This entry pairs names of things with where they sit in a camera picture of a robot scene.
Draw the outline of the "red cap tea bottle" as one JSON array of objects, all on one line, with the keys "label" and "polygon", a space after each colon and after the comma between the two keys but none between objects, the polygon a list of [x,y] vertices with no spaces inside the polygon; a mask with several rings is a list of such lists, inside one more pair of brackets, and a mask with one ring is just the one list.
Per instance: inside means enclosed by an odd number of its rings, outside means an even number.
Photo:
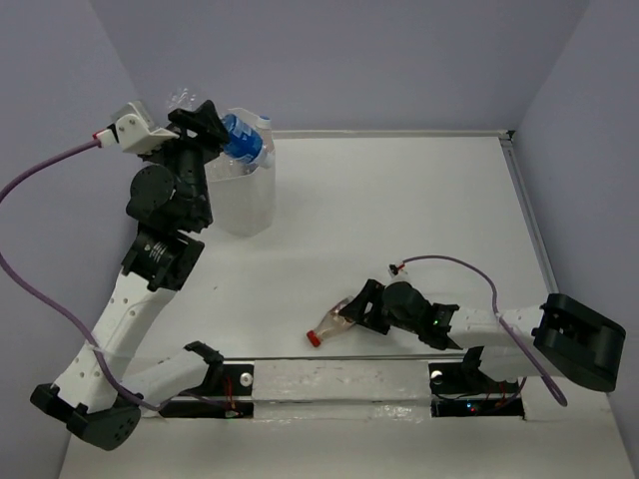
[{"label": "red cap tea bottle", "polygon": [[347,296],[339,301],[328,310],[317,327],[307,332],[306,337],[313,347],[320,347],[325,340],[342,334],[353,327],[353,321],[340,313],[352,300],[352,296]]}]

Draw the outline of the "blue label water bottle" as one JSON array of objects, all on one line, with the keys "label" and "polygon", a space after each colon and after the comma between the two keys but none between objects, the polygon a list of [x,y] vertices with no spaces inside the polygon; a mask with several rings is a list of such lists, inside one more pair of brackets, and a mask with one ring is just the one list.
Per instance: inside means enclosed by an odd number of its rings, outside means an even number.
[{"label": "blue label water bottle", "polygon": [[[166,108],[169,113],[177,108],[194,111],[206,100],[210,99],[193,88],[180,87],[169,95]],[[256,129],[255,117],[259,114],[240,107],[228,109],[216,106],[216,110],[230,134],[230,142],[221,153],[249,172],[257,168],[271,169],[276,162],[274,134],[272,131],[270,135],[261,135]]]}]

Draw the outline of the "clear crushed bottle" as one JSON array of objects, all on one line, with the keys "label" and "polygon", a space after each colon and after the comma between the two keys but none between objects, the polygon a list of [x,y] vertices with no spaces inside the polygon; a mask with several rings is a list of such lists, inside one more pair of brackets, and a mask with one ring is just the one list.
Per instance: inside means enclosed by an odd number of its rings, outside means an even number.
[{"label": "clear crushed bottle", "polygon": [[272,120],[268,116],[257,115],[255,117],[255,127],[261,135],[270,135],[273,130]]}]

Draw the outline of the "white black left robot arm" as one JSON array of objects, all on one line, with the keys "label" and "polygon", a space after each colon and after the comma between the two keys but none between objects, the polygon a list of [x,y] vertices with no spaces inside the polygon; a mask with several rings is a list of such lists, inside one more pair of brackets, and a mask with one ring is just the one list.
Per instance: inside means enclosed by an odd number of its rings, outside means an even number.
[{"label": "white black left robot arm", "polygon": [[215,391],[224,358],[193,341],[147,371],[125,373],[152,324],[185,285],[205,246],[195,236],[214,221],[205,166],[229,141],[215,104],[176,108],[153,122],[131,102],[96,139],[114,140],[145,162],[134,175],[127,215],[137,232],[114,290],[85,343],[58,378],[35,387],[30,401],[80,440],[105,451],[121,446],[144,411],[177,395]]}]

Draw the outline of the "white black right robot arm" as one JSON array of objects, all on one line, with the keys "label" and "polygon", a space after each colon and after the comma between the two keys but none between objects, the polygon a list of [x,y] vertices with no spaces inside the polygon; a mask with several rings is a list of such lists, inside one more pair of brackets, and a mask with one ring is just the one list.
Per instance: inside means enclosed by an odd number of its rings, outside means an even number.
[{"label": "white black right robot arm", "polygon": [[475,309],[428,301],[406,281],[366,282],[340,310],[346,320],[380,334],[399,328],[437,350],[463,350],[461,383],[481,391],[493,381],[564,377],[594,391],[616,388],[625,329],[572,297],[551,293],[539,306]]}]

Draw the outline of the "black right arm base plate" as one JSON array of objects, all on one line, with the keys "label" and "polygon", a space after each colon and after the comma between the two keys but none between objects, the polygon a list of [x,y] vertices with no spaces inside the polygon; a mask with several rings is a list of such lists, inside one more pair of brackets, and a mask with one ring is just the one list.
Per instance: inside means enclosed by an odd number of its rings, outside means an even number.
[{"label": "black right arm base plate", "polygon": [[461,362],[428,364],[433,418],[525,417],[520,382],[496,382]]}]

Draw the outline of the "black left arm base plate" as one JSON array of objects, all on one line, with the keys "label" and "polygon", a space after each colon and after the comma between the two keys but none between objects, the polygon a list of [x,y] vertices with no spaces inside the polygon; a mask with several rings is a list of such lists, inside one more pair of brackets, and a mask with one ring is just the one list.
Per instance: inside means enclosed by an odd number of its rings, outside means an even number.
[{"label": "black left arm base plate", "polygon": [[160,410],[164,418],[248,419],[254,416],[255,365],[226,362],[217,372],[208,372],[204,382],[180,393]]}]

